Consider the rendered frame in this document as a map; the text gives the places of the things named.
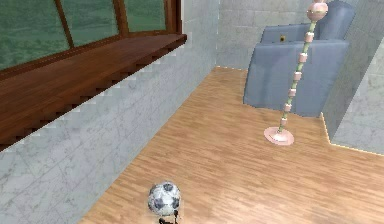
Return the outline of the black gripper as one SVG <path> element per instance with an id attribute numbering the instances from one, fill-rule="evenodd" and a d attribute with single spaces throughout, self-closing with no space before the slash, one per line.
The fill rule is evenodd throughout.
<path id="1" fill-rule="evenodd" d="M 178 216 L 179 216 L 178 210 L 174 210 L 174 223 L 178 223 L 178 221 L 177 221 Z M 159 218 L 159 224 L 174 224 L 174 223 L 166 221 L 163 218 Z"/>

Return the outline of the black and white soccer ball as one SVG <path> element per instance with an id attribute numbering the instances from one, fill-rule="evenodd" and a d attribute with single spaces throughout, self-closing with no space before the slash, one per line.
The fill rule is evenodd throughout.
<path id="1" fill-rule="evenodd" d="M 179 188 L 171 181 L 164 181 L 151 187 L 148 194 L 148 208 L 159 216 L 171 216 L 178 211 L 181 201 Z"/>

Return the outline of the pink beaded floor lamp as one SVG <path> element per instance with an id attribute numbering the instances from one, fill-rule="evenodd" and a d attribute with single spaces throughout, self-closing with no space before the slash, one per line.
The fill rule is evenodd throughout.
<path id="1" fill-rule="evenodd" d="M 308 49 L 314 40 L 314 30 L 319 20 L 325 17 L 328 12 L 327 0 L 313 0 L 308 7 L 306 14 L 310 20 L 308 31 L 304 36 L 302 51 L 298 56 L 298 63 L 293 74 L 293 81 L 288 91 L 288 98 L 283 107 L 283 113 L 278 127 L 268 127 L 264 130 L 265 138 L 273 144 L 279 146 L 289 146 L 294 143 L 294 136 L 285 129 L 288 121 L 288 114 L 292 108 L 292 102 L 297 92 L 297 85 L 302 77 L 302 69 L 308 58 Z"/>

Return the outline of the brown framed window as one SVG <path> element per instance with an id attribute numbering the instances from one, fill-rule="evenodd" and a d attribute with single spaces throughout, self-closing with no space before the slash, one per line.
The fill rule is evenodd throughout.
<path id="1" fill-rule="evenodd" d="M 186 40 L 181 0 L 0 0 L 0 152 Z"/>

